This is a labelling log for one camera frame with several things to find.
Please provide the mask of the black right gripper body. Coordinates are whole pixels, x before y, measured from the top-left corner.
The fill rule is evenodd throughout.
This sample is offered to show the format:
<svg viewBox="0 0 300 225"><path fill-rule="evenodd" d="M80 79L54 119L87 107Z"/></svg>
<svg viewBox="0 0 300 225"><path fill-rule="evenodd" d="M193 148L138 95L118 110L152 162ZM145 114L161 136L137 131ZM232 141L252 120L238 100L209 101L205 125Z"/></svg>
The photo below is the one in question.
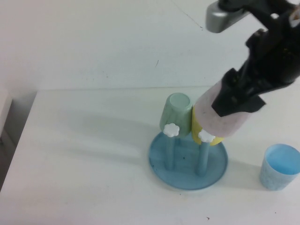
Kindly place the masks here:
<svg viewBox="0 0 300 225"><path fill-rule="evenodd" d="M300 13L286 11L273 18L252 12L266 30L258 30L246 41L249 56L242 67L240 87L256 96L287 87L300 75Z"/></svg>

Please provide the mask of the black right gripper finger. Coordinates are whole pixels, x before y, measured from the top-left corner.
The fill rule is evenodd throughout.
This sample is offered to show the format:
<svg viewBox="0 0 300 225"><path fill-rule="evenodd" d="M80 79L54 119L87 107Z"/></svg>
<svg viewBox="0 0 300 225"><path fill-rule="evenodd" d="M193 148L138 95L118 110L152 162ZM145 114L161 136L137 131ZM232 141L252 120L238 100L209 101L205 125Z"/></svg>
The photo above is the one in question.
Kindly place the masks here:
<svg viewBox="0 0 300 225"><path fill-rule="evenodd" d="M212 103L212 108L220 117L234 113L248 112L246 95L238 86L240 75L231 68L221 79L221 89Z"/></svg>
<svg viewBox="0 0 300 225"><path fill-rule="evenodd" d="M258 95L244 98L240 101L238 112L255 113L259 111L266 103Z"/></svg>

